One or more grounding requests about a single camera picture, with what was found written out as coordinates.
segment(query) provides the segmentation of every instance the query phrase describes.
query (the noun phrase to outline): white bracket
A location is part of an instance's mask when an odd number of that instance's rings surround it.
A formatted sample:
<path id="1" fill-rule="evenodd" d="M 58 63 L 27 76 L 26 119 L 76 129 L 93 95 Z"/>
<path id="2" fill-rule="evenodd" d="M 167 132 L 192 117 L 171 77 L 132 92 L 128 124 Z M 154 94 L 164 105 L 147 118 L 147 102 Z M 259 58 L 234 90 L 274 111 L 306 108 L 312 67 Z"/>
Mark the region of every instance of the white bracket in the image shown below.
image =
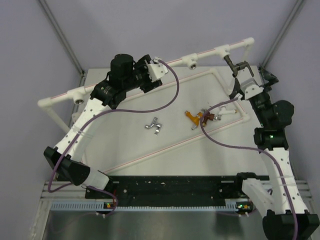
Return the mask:
<path id="1" fill-rule="evenodd" d="M 260 87 L 256 80 L 251 77 L 248 80 L 240 83 L 240 88 L 244 92 L 244 99 L 248 100 L 263 92 L 264 88 Z"/>
<path id="2" fill-rule="evenodd" d="M 259 179 L 243 180 L 242 191 L 252 200 L 262 217 L 267 215 L 267 210 L 274 211 L 274 199 L 265 190 Z"/>
<path id="3" fill-rule="evenodd" d="M 158 62 L 159 57 L 154 58 L 153 62 L 156 64 L 148 64 L 148 71 L 152 81 L 156 81 L 161 79 L 164 75 L 166 75 L 169 71 L 165 65 Z"/>

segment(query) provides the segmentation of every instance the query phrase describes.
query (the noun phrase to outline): small metal part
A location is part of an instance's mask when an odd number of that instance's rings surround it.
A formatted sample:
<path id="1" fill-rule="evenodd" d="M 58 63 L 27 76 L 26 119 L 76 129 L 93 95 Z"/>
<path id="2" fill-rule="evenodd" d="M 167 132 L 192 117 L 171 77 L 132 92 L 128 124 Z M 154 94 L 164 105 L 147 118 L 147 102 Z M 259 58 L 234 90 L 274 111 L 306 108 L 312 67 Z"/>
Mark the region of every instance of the small metal part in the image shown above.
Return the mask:
<path id="1" fill-rule="evenodd" d="M 161 128 L 162 128 L 162 124 L 157 122 L 158 118 L 154 117 L 153 121 L 150 125 L 145 125 L 144 127 L 146 129 L 151 129 L 152 127 L 156 127 L 155 133 L 154 135 L 158 135 L 158 133 L 160 132 Z"/>

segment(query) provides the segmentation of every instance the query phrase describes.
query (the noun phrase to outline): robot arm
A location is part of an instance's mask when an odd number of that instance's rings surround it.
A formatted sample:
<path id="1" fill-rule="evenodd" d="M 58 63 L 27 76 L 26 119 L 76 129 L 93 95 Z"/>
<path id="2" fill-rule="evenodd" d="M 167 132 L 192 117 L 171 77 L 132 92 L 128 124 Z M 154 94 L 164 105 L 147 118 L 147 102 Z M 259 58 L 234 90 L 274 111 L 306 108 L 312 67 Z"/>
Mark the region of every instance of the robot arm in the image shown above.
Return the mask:
<path id="1" fill-rule="evenodd" d="M 261 76 L 267 83 L 259 86 L 246 62 L 236 65 L 229 56 L 224 58 L 231 68 L 234 86 L 229 97 L 237 96 L 250 101 L 261 124 L 254 130 L 254 143 L 260 150 L 269 174 L 272 195 L 264 188 L 254 173 L 237 174 L 238 189 L 246 194 L 263 217 L 263 229 L 270 240 L 292 239 L 295 225 L 299 239 L 307 239 L 320 225 L 318 215 L 310 214 L 304 203 L 292 172 L 289 159 L 289 145 L 285 127 L 292 123 L 294 106 L 285 100 L 271 103 L 268 91 L 278 79 L 262 67 Z M 238 71 L 248 68 L 252 78 L 239 83 Z"/>
<path id="2" fill-rule="evenodd" d="M 44 156 L 50 166 L 54 168 L 61 155 L 64 155 L 57 169 L 59 174 L 65 176 L 76 186 L 85 185 L 105 190 L 109 183 L 109 177 L 82 164 L 81 159 L 106 115 L 97 117 L 88 124 L 89 120 L 102 112 L 116 109 L 119 103 L 126 98 L 128 91 L 140 88 L 144 93 L 147 93 L 161 86 L 160 78 L 167 73 L 168 69 L 157 59 L 152 62 L 149 55 L 145 55 L 137 62 L 134 62 L 130 55 L 116 55 L 111 61 L 110 72 L 105 80 L 94 87 L 82 114 L 70 131 L 54 148 L 48 146 L 45 149 Z M 85 124 L 87 124 L 85 131 L 82 131 Z"/>

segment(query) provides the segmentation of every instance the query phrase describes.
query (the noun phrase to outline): metal floor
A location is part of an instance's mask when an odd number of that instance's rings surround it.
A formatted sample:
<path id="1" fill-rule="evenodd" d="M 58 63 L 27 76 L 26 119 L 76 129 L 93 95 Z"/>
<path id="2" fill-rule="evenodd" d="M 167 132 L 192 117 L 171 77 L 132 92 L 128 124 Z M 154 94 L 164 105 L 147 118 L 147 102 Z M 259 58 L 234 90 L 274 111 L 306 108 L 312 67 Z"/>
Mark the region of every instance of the metal floor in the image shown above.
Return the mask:
<path id="1" fill-rule="evenodd" d="M 109 217 L 90 214 L 61 233 L 83 212 L 51 212 L 43 240 L 266 240 L 258 212 L 234 217 L 214 212 L 117 212 Z"/>

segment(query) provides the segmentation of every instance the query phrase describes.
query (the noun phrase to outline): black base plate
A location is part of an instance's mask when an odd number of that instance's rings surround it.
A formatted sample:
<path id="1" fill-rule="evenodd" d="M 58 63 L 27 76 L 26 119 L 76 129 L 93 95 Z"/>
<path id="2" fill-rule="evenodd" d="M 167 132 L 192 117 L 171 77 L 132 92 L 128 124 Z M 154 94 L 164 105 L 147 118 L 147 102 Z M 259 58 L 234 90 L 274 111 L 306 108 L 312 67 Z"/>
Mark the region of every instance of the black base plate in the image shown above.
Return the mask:
<path id="1" fill-rule="evenodd" d="M 235 176 L 112 176 L 111 193 L 119 207 L 225 206 L 225 199 L 247 198 L 234 184 Z M 268 176 L 258 176 L 269 180 Z M 110 199 L 88 189 L 86 199 Z"/>

